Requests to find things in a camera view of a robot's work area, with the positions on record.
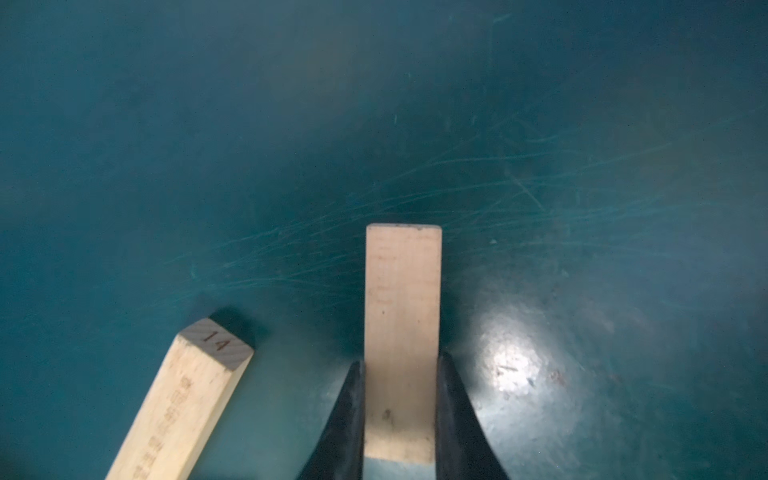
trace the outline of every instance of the wooden block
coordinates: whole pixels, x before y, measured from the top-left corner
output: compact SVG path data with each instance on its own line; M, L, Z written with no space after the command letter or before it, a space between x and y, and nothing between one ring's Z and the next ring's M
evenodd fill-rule
M179 332L107 480L185 480L252 356L211 319Z
M435 461L442 230L366 232L366 456Z

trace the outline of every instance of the scratched surface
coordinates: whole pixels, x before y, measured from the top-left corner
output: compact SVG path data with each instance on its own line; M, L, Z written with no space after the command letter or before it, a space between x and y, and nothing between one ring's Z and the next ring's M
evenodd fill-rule
M764 2L416 3L0 7L0 476L103 477L202 298L262 334L192 478L292 478L373 222L513 478L764 473Z

